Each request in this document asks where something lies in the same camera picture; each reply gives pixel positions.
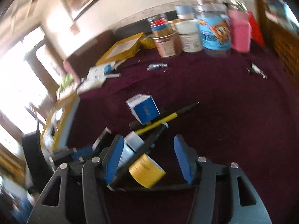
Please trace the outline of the maroon tablecloth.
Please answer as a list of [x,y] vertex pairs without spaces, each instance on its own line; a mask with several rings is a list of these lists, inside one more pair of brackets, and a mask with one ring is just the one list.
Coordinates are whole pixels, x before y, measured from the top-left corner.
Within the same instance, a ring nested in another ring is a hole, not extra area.
[[204,52],[162,59],[141,50],[101,88],[84,93],[68,146],[96,141],[105,128],[127,135],[134,116],[126,101],[153,97],[171,120],[150,156],[165,171],[160,185],[184,183],[173,149],[181,135],[214,163],[236,162],[254,185],[273,223],[298,223],[298,91],[282,63],[257,44],[248,54],[214,58]]

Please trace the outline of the yellow tape roll near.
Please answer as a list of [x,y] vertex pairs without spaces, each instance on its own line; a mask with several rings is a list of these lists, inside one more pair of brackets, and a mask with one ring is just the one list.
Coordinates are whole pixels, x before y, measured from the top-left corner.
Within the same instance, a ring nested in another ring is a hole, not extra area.
[[141,155],[130,167],[131,176],[143,187],[150,189],[166,172],[147,154]]

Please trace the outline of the small blue foil packet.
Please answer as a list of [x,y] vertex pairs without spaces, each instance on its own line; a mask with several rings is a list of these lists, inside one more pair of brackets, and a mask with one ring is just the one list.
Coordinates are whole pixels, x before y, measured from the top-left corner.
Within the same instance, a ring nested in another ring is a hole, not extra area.
[[167,68],[167,67],[168,67],[168,65],[164,64],[164,63],[150,64],[147,67],[147,71],[152,71],[152,70],[157,70],[157,69],[160,69],[160,68]]

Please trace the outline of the blue card box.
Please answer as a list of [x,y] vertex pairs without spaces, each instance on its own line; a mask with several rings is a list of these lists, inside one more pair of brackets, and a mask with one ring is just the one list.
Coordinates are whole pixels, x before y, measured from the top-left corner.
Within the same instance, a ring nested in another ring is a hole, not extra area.
[[141,125],[146,125],[160,115],[151,95],[137,94],[126,100],[126,105]]

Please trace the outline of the yellow tape roll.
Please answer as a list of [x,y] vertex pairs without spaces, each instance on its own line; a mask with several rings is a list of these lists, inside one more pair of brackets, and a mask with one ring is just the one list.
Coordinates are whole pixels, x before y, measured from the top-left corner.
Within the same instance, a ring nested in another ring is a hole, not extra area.
[[130,167],[131,176],[143,187],[150,189],[166,172],[147,154],[141,155]]
[[140,43],[142,45],[142,47],[146,50],[149,49],[154,49],[156,47],[156,44],[154,42],[153,39],[153,35],[149,34],[149,35],[145,35],[141,40]]

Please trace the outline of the white usb charger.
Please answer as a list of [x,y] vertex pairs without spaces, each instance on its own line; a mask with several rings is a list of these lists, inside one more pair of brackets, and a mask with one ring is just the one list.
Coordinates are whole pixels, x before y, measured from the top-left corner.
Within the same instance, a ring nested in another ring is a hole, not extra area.
[[144,145],[144,140],[134,131],[124,137],[123,152],[119,160],[117,170],[124,165],[135,155],[135,153]]

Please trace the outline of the near yellow edged tray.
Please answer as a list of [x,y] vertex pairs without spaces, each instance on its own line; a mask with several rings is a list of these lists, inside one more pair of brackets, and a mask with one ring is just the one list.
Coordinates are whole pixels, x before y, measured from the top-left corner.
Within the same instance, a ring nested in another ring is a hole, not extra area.
[[49,152],[63,149],[67,146],[70,129],[75,118],[80,97],[73,93],[58,101],[46,118],[46,126],[41,133],[41,148]]

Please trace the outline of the yellow black screwdriver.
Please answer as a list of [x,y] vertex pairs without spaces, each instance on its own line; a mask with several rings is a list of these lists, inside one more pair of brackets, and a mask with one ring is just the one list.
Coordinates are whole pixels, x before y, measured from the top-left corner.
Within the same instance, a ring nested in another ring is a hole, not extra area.
[[199,102],[196,102],[194,104],[191,104],[189,106],[186,106],[172,114],[169,114],[157,121],[155,121],[154,123],[151,123],[149,126],[146,126],[144,128],[141,128],[139,130],[134,131],[137,135],[142,135],[148,131],[153,130],[154,128],[157,128],[159,125],[161,125],[162,123],[168,123],[169,121],[172,121],[175,118],[178,118],[180,115],[185,114],[186,112],[191,111],[194,107],[198,106]]

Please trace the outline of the open paper notebook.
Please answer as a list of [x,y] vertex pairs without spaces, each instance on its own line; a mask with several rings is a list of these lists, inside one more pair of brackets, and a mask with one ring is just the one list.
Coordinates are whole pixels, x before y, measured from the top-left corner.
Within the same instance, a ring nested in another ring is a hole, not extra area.
[[[118,66],[122,65],[126,60],[122,61],[113,61],[106,64],[101,64],[98,66],[91,67],[87,77],[83,80],[81,85],[76,90],[78,95],[86,93],[88,91],[102,87],[104,82],[108,78],[117,78],[120,77],[120,74],[116,72]],[[113,72],[111,74],[104,75],[105,65],[110,64],[113,67]]]

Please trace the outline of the gold labelled jar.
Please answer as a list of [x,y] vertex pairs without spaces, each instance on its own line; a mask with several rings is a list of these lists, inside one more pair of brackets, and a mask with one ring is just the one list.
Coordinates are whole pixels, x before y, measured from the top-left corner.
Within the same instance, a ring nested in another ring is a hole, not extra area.
[[171,27],[164,13],[147,18],[153,40],[162,58],[178,56],[181,50],[179,35]]

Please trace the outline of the small light blue box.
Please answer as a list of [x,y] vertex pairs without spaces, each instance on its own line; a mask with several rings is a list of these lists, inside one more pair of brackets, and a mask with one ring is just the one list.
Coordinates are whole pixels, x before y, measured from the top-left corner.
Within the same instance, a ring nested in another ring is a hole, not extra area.
[[105,65],[104,75],[111,74],[113,72],[113,67],[110,64]]

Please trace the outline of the white plastic tub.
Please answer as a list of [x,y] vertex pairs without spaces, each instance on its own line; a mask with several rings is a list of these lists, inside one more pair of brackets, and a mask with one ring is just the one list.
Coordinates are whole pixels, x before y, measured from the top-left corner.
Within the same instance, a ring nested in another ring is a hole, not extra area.
[[174,24],[179,34],[182,50],[186,53],[196,53],[203,50],[198,22],[191,5],[175,6],[179,22]]

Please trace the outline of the yellow edged tray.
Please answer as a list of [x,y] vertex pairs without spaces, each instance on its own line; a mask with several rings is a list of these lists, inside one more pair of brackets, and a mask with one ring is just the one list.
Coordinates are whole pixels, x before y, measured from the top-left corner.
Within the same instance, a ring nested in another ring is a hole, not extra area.
[[58,101],[46,118],[46,126],[41,133],[41,148],[49,152],[63,149],[67,146],[70,129],[75,118],[80,97],[73,93]]
[[128,38],[117,41],[108,51],[96,62],[96,66],[113,61],[122,61],[136,55],[141,46],[141,39],[145,33],[137,33]]

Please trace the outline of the pink knitted holder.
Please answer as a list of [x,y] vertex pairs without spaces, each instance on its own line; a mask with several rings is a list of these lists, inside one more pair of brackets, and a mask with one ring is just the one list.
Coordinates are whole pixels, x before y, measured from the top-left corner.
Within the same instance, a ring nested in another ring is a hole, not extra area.
[[240,53],[248,53],[251,45],[251,25],[246,11],[228,10],[231,30],[231,47]]

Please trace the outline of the far yellow edged tray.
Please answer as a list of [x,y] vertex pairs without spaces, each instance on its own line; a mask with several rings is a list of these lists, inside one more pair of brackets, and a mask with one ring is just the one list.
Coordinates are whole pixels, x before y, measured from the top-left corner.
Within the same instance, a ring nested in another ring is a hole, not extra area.
[[137,33],[128,38],[117,41],[108,51],[96,62],[96,66],[113,61],[122,61],[136,55],[141,46],[141,39],[145,33]]

